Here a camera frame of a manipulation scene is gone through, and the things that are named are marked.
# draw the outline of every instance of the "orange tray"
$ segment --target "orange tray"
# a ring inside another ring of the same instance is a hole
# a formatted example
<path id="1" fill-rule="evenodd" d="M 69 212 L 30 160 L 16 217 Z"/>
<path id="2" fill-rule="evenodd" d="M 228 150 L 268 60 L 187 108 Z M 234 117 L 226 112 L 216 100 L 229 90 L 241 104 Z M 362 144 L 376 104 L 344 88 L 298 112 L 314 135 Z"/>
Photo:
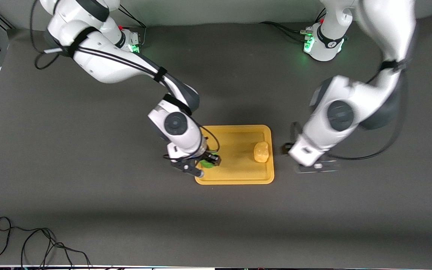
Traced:
<path id="1" fill-rule="evenodd" d="M 255 185 L 268 184 L 274 179 L 273 147 L 271 130 L 265 125 L 215 125 L 205 126 L 220 143 L 218 155 L 221 164 L 213 168 L 198 168 L 204 176 L 195 177 L 201 185 Z M 216 149 L 216 142 L 209 133 L 202 129 L 205 137 L 209 137 L 210 149 Z M 254 160 L 254 146 L 258 142 L 269 145 L 269 158 L 265 163 Z"/>

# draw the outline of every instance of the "gray table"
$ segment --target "gray table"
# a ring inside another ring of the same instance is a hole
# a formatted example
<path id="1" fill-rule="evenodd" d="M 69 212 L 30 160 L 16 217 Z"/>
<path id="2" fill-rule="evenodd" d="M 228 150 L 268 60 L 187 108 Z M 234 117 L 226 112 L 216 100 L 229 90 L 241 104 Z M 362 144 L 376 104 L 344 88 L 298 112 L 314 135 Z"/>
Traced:
<path id="1" fill-rule="evenodd" d="M 335 173 L 297 174 L 276 155 L 263 186 L 200 186 L 173 170 L 146 118 L 163 87 L 145 76 L 101 84 L 68 58 L 36 70 L 27 31 L 12 32 L 0 73 L 0 216 L 52 228 L 94 264 L 432 269 L 432 18 L 418 25 L 396 144 Z M 198 90 L 200 123 L 268 125 L 277 149 L 309 117 L 322 80 L 377 70 L 373 41 L 356 24 L 348 36 L 329 63 L 262 24 L 152 27 L 143 53 Z M 370 153 L 391 132 L 358 130 L 334 151 Z M 26 236 L 13 234 L 0 264 L 19 262 Z M 29 243 L 31 263 L 44 243 Z M 53 263 L 65 263 L 61 253 Z"/>

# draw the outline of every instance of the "green led light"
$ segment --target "green led light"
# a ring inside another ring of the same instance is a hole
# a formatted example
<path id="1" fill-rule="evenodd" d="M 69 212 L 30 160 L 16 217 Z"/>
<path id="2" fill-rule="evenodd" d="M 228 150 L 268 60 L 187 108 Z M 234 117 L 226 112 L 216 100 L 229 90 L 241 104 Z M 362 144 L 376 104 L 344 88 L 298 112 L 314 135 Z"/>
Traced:
<path id="1" fill-rule="evenodd" d="M 341 41 L 341 45 L 339 45 L 339 49 L 337 50 L 338 53 L 341 51 L 341 48 L 343 47 L 343 42 L 344 42 L 344 38 L 343 38 L 343 40 Z"/>
<path id="2" fill-rule="evenodd" d="M 312 36 L 310 40 L 306 41 L 306 45 L 304 47 L 304 51 L 309 53 L 311 51 L 312 45 L 314 44 L 314 37 Z"/>
<path id="3" fill-rule="evenodd" d="M 138 45 L 128 44 L 127 47 L 129 48 L 129 51 L 131 53 L 139 53 L 139 46 Z"/>

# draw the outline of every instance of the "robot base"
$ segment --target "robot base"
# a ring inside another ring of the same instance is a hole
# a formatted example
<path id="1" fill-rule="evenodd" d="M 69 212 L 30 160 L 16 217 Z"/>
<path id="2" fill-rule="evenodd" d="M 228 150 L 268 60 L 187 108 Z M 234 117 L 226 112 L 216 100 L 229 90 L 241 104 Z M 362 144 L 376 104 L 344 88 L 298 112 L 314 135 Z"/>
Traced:
<path id="1" fill-rule="evenodd" d="M 317 34 L 315 34 L 320 25 L 321 23 L 317 22 L 306 28 L 306 31 L 312 31 L 313 34 L 304 44 L 303 51 L 309 54 L 315 60 L 325 62 L 333 59 L 336 54 L 341 51 L 341 46 L 343 45 L 344 39 L 342 39 L 339 44 L 334 42 L 333 48 L 326 48 L 326 45 L 324 45 L 324 43 L 319 40 Z"/>
<path id="2" fill-rule="evenodd" d="M 139 34 L 131 32 L 128 29 L 123 29 L 121 32 L 126 36 L 126 44 L 121 49 L 123 51 L 130 51 L 131 53 L 140 53 L 141 44 Z"/>
<path id="3" fill-rule="evenodd" d="M 340 164 L 337 160 L 329 159 L 326 156 L 321 156 L 313 166 L 299 166 L 298 173 L 327 173 L 330 171 L 338 171 Z"/>

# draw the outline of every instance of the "black cable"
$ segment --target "black cable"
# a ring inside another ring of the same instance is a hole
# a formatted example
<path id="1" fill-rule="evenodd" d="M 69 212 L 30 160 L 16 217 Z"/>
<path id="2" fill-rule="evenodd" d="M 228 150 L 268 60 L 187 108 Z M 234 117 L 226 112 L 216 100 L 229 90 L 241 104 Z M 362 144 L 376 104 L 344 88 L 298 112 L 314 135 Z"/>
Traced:
<path id="1" fill-rule="evenodd" d="M 385 152 L 387 149 L 389 149 L 389 147 L 391 147 L 396 142 L 399 135 L 401 134 L 401 130 L 403 130 L 403 124 L 404 124 L 404 120 L 406 118 L 406 111 L 407 111 L 407 107 L 408 107 L 408 96 L 409 96 L 408 76 L 406 75 L 404 70 L 401 71 L 400 76 L 403 79 L 403 85 L 402 85 L 403 96 L 401 97 L 401 105 L 400 105 L 399 112 L 398 112 L 398 119 L 396 121 L 394 131 L 393 131 L 391 137 L 389 138 L 388 142 L 381 149 L 379 149 L 377 152 L 374 152 L 373 154 L 370 154 L 367 156 L 343 157 L 343 156 L 328 153 L 327 155 L 329 157 L 332 157 L 335 159 L 344 159 L 347 161 L 361 161 L 363 159 L 370 159 L 370 158 L 376 157 L 377 155 L 382 154 L 383 152 Z"/>
<path id="2" fill-rule="evenodd" d="M 134 62 L 132 62 L 130 60 L 127 60 L 127 59 L 124 59 L 122 57 L 119 57 L 117 55 L 113 55 L 113 54 L 106 53 L 106 52 L 103 52 L 103 51 L 97 51 L 97 50 L 94 50 L 94 49 L 91 49 L 91 48 L 83 48 L 83 47 L 79 47 L 77 49 L 77 51 L 80 51 L 82 53 L 88 53 L 88 54 L 91 54 L 91 55 L 94 55 L 94 56 L 98 56 L 98 57 L 102 57 L 102 58 L 105 58 L 105 59 L 108 59 L 108 60 L 113 60 L 113 61 L 115 61 L 117 63 L 121 63 L 123 65 L 127 65 L 127 66 L 130 66 L 132 68 L 136 68 L 138 70 L 141 70 L 143 72 L 147 72 L 149 75 L 152 75 L 153 77 L 156 75 L 151 70 L 149 70 L 147 68 L 144 68 L 143 66 L 141 66 L 141 65 L 139 65 L 137 63 L 134 63 Z M 171 92 L 169 85 L 164 80 L 161 80 L 161 82 L 168 89 L 168 91 Z M 202 125 L 200 125 L 197 121 L 195 121 L 194 118 L 192 118 L 189 115 L 188 115 L 188 117 L 191 118 L 191 120 L 193 120 L 198 127 L 203 128 L 209 134 L 211 134 L 211 136 L 216 140 L 216 143 L 218 145 L 217 149 L 216 150 L 209 150 L 209 152 L 217 152 L 217 151 L 219 151 L 220 144 L 219 144 L 219 141 L 216 138 L 216 136 L 213 133 L 211 133 L 209 130 L 207 130 L 205 127 L 203 127 Z M 202 143 L 203 143 L 203 141 L 201 140 L 201 143 L 199 144 L 199 147 L 194 152 L 192 152 L 191 154 L 189 154 L 189 155 L 187 155 L 185 157 L 178 157 L 178 158 L 173 159 L 173 158 L 169 157 L 168 155 L 163 155 L 163 158 L 167 159 L 167 160 L 170 160 L 170 161 L 182 161 L 182 160 L 185 160 L 185 159 L 190 159 L 190 158 L 192 158 L 192 156 L 194 154 L 196 154 L 197 152 L 199 152 Z"/>
<path id="3" fill-rule="evenodd" d="M 206 132 L 209 133 L 209 134 L 211 135 L 211 137 L 213 137 L 214 140 L 216 141 L 216 144 L 217 144 L 216 149 L 215 149 L 215 150 L 209 150 L 209 152 L 211 152 L 211 153 L 216 153 L 216 152 L 218 152 L 218 151 L 219 151 L 219 148 L 221 147 L 221 145 L 219 145 L 219 140 L 218 140 L 218 138 L 216 138 L 216 136 L 215 136 L 211 131 L 209 131 L 207 128 L 205 128 L 204 126 L 199 125 L 199 127 L 202 128 L 202 129 L 204 129 L 204 130 L 206 130 Z"/>
<path id="4" fill-rule="evenodd" d="M 286 27 L 286 26 L 284 26 L 284 25 L 282 25 L 282 24 L 278 24 L 277 22 L 264 21 L 264 22 L 260 22 L 260 24 L 269 24 L 269 25 L 272 25 L 272 26 L 276 26 L 276 27 L 282 28 L 282 29 L 284 29 L 284 30 L 286 30 L 286 31 L 288 31 L 288 32 L 295 33 L 295 34 L 299 34 L 299 33 L 300 33 L 300 31 L 298 31 L 298 30 L 291 29 L 291 28 Z"/>
<path id="5" fill-rule="evenodd" d="M 372 82 L 374 79 L 376 79 L 376 77 L 379 75 L 379 72 L 381 72 L 381 70 L 378 70 L 378 72 L 376 72 L 376 74 L 373 75 L 373 77 L 371 77 L 371 79 L 369 79 L 366 84 L 369 84 L 370 82 Z"/>
<path id="6" fill-rule="evenodd" d="M 126 15 L 127 17 L 130 17 L 131 19 L 137 21 L 139 25 L 141 25 L 141 27 L 146 28 L 146 25 L 143 24 L 140 20 L 136 19 L 125 7 L 123 7 L 123 5 L 120 5 L 120 7 L 122 9 L 119 9 L 119 11 L 123 12 L 123 14 Z"/>
<path id="7" fill-rule="evenodd" d="M 295 31 L 293 29 L 287 28 L 286 26 L 278 24 L 277 22 L 260 22 L 260 24 L 269 24 L 269 25 L 272 25 L 272 26 L 276 27 L 276 29 L 278 29 L 279 31 L 281 31 L 283 34 L 285 34 L 287 37 L 291 38 L 292 40 L 298 41 L 298 42 L 305 42 L 304 40 L 295 38 L 294 36 L 292 36 L 291 34 L 288 33 L 288 32 L 299 33 L 298 31 Z"/>
<path id="8" fill-rule="evenodd" d="M 35 8 L 36 8 L 37 3 L 38 3 L 38 0 L 34 0 L 33 5 L 31 6 L 31 13 L 29 15 L 29 38 L 31 39 L 31 45 L 33 46 L 33 49 L 39 53 L 38 56 L 36 56 L 36 58 L 34 59 L 34 67 L 36 67 L 38 70 L 43 70 L 43 69 L 48 68 L 50 65 L 52 65 L 58 59 L 58 57 L 60 55 L 57 54 L 49 63 L 47 63 L 43 67 L 40 67 L 38 65 L 39 60 L 41 60 L 41 57 L 43 57 L 43 55 L 45 55 L 46 53 L 44 53 L 44 51 L 41 51 L 38 48 L 36 48 L 36 43 L 35 43 L 35 39 L 34 39 L 33 17 L 34 17 L 34 12 L 35 12 Z"/>
<path id="9" fill-rule="evenodd" d="M 319 12 L 318 16 L 316 17 L 316 20 L 314 20 L 315 23 L 317 23 L 317 22 L 319 21 L 319 19 L 321 19 L 324 15 L 326 15 L 326 13 L 323 14 L 323 12 L 324 12 L 325 10 L 326 10 L 326 8 L 323 8 L 323 9 L 321 10 L 321 12 Z"/>
<path id="10" fill-rule="evenodd" d="M 38 232 L 43 233 L 43 235 L 46 238 L 48 238 L 48 247 L 46 248 L 45 256 L 44 256 L 43 260 L 41 261 L 41 264 L 39 265 L 38 269 L 40 269 L 41 267 L 43 267 L 43 268 L 45 267 L 48 255 L 50 254 L 50 252 L 51 252 L 51 250 L 53 248 L 59 248 L 59 249 L 63 249 L 65 251 L 67 261 L 70 263 L 71 267 L 73 267 L 74 264 L 72 263 L 72 261 L 71 261 L 71 259 L 69 257 L 68 251 L 71 251 L 71 252 L 74 252 L 74 253 L 81 253 L 81 254 L 83 254 L 84 258 L 86 260 L 86 263 L 88 265 L 88 269 L 89 269 L 89 265 L 91 265 L 91 262 L 89 261 L 89 257 L 86 255 L 86 253 L 84 253 L 83 251 L 80 251 L 80 250 L 76 250 L 76 249 L 72 249 L 72 248 L 66 247 L 62 242 L 57 241 L 56 240 L 56 236 L 55 236 L 55 234 L 53 233 L 53 231 L 51 229 L 45 228 L 45 227 L 44 228 L 35 228 L 35 229 L 24 229 L 24 228 L 21 228 L 21 227 L 18 227 L 18 226 L 13 226 L 11 224 L 11 220 L 9 218 L 7 218 L 7 217 L 0 217 L 0 222 L 2 220 L 6 220 L 7 221 L 8 228 L 7 229 L 1 229 L 1 227 L 0 227 L 0 231 L 1 232 L 7 232 L 6 244 L 4 245 L 3 250 L 0 252 L 0 256 L 6 251 L 6 249 L 8 247 L 9 239 L 10 239 L 10 236 L 11 236 L 11 231 L 13 229 L 19 229 L 20 231 L 23 231 L 23 232 L 31 232 L 31 234 L 24 241 L 24 243 L 22 245 L 22 248 L 21 248 L 21 261 L 20 261 L 21 269 L 24 268 L 24 255 L 26 253 L 26 250 L 25 250 L 26 249 L 26 244 L 29 241 L 29 239 L 31 239 L 31 237 L 33 237 Z"/>

